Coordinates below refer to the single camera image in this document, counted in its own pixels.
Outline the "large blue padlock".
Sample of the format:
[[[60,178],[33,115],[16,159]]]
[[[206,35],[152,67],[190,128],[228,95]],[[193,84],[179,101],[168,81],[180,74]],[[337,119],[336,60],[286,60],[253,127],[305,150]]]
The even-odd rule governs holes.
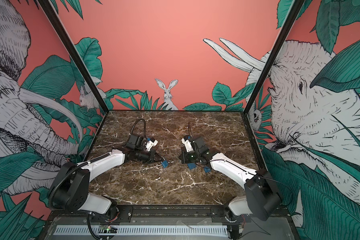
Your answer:
[[[188,163],[187,166],[190,170],[195,169],[197,167],[195,163]]]

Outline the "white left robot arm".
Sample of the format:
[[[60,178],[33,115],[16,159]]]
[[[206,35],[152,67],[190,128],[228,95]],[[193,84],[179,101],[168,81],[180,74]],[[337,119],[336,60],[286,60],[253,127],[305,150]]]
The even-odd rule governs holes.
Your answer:
[[[116,220],[120,214],[117,203],[90,193],[90,182],[129,161],[161,163],[166,168],[168,161],[153,148],[157,143],[154,138],[130,134],[126,143],[104,155],[78,164],[64,164],[48,192],[48,207],[51,210],[99,214],[108,222]]]

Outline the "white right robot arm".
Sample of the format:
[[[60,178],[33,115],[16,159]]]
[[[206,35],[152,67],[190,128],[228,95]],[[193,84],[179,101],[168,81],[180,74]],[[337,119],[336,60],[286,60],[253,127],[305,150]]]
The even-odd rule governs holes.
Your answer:
[[[205,172],[219,172],[244,189],[244,196],[234,197],[224,204],[223,213],[228,222],[234,223],[245,216],[266,221],[281,205],[280,190],[267,170],[250,169],[231,160],[222,152],[209,148],[201,136],[186,135],[182,144],[179,156],[182,164],[200,166]]]

